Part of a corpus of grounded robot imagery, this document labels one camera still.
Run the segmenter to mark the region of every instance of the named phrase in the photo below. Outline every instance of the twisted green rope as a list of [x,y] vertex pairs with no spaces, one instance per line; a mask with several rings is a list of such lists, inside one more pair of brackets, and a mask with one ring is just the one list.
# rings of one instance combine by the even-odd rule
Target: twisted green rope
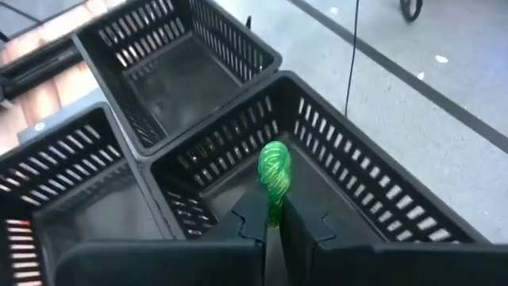
[[291,156],[279,141],[266,144],[261,150],[258,172],[268,189],[268,226],[279,227],[284,194],[291,183]]

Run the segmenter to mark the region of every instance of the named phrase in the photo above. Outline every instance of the white speck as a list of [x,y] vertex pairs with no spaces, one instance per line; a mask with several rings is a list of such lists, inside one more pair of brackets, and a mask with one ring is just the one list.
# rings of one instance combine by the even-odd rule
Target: white speck
[[39,122],[37,123],[35,126],[34,126],[34,129],[36,131],[41,131],[42,129],[44,129],[46,127],[46,125],[44,124],[44,122]]
[[447,59],[447,58],[445,58],[444,56],[439,56],[439,55],[437,55],[437,56],[436,56],[436,60],[437,60],[439,63],[441,63],[441,64],[446,64],[446,63],[448,63],[448,59]]

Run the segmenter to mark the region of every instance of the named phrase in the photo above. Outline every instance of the gray floor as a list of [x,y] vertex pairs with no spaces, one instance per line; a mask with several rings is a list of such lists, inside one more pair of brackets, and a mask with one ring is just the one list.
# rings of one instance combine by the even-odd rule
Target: gray floor
[[[352,29],[355,0],[307,1]],[[398,0],[360,0],[359,37],[508,134],[508,2],[424,1],[420,18],[407,25]],[[216,2],[240,21],[252,15],[252,30],[282,54],[282,68],[344,111],[350,44],[287,0]],[[508,242],[507,154],[361,52],[349,117],[488,239]]]

